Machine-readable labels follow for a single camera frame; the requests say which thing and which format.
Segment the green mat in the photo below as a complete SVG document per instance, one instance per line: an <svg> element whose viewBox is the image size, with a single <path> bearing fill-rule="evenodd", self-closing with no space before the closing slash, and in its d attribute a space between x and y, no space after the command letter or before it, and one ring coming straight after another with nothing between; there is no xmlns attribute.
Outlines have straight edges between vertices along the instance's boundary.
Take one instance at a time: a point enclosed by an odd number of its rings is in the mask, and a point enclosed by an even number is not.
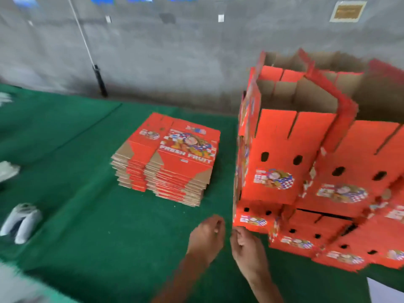
<svg viewBox="0 0 404 303"><path fill-rule="evenodd" d="M236 117L5 85L0 91L14 98L0 108L0 161L22 166L17 177L0 185L0 219L22 202L36 204L45 216L25 245L0 238L3 261L78 301L147 302L177 267L200 221L222 215L230 234ZM151 112L221 131L199 208L118 186L110 157ZM286 302L370 302L366 276L404 290L399 270L372 265L355 274L271 249L268 258ZM255 301L228 239L189 301Z"/></svg>

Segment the person's right hand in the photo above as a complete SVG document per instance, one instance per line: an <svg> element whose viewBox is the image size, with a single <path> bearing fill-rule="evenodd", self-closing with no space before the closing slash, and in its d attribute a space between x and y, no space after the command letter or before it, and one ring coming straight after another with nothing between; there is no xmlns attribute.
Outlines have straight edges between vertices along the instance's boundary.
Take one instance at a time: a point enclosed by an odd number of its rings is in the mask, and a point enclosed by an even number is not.
<svg viewBox="0 0 404 303"><path fill-rule="evenodd" d="M234 227L230 244L233 258L250 284L270 279L267 256L259 238L244 227Z"/></svg>

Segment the gray wall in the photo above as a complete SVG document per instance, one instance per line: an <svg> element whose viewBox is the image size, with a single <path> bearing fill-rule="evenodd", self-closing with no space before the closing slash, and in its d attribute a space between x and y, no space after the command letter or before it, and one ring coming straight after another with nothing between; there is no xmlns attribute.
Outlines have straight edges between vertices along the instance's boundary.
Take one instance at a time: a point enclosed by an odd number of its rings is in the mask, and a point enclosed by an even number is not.
<svg viewBox="0 0 404 303"><path fill-rule="evenodd" d="M68 0L37 1L39 8L19 9L0 0L0 79L98 96ZM336 1L73 3L111 97L236 113L262 49L343 50L404 67L404 0L366 0L358 23L330 23Z"/></svg>

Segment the white object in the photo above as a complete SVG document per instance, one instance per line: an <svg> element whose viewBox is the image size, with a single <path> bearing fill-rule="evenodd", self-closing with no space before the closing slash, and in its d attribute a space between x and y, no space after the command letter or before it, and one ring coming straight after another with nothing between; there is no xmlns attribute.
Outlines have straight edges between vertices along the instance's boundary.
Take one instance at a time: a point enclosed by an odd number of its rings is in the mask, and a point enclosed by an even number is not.
<svg viewBox="0 0 404 303"><path fill-rule="evenodd" d="M0 106L9 102L12 102L11 96L8 93L0 92Z"/></svg>
<svg viewBox="0 0 404 303"><path fill-rule="evenodd" d="M402 303L404 293L368 278L372 303Z"/></svg>
<svg viewBox="0 0 404 303"><path fill-rule="evenodd" d="M367 3L367 1L338 1L335 4L334 11L332 12L330 22L358 22L359 19L360 19L360 16L362 15L363 9L365 8L366 3ZM347 18L347 19L335 18L335 14L336 14L336 12L338 10L338 7L339 6L344 6L344 5L348 5L348 6L350 6L350 5L351 6L352 5L353 6L359 5L359 6L362 6L357 18L355 18L355 19L351 19L351 18Z"/></svg>
<svg viewBox="0 0 404 303"><path fill-rule="evenodd" d="M12 165L9 162L1 162L0 163L0 183L12 178L18 174L20 171L20 167L16 165Z"/></svg>
<svg viewBox="0 0 404 303"><path fill-rule="evenodd" d="M41 219L42 214L34 205L29 203L18 204L13 208L11 214L9 214L0 229L0 236L10 234L13 227L22 220L14 242L16 244L25 244L31 237L33 229Z"/></svg>

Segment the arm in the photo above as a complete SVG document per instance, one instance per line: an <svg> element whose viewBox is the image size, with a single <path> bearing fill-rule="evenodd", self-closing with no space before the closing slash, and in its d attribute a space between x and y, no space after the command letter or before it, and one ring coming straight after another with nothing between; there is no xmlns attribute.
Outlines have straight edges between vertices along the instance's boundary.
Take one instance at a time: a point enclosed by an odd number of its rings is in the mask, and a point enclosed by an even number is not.
<svg viewBox="0 0 404 303"><path fill-rule="evenodd" d="M189 236L188 250L172 281L151 303L180 303L185 301L196 281L223 248L225 223L214 215L196 227Z"/></svg>
<svg viewBox="0 0 404 303"><path fill-rule="evenodd" d="M272 282L268 260L261 241L243 227L235 227L231 252L241 273L250 284L259 303L282 303L277 286Z"/></svg>

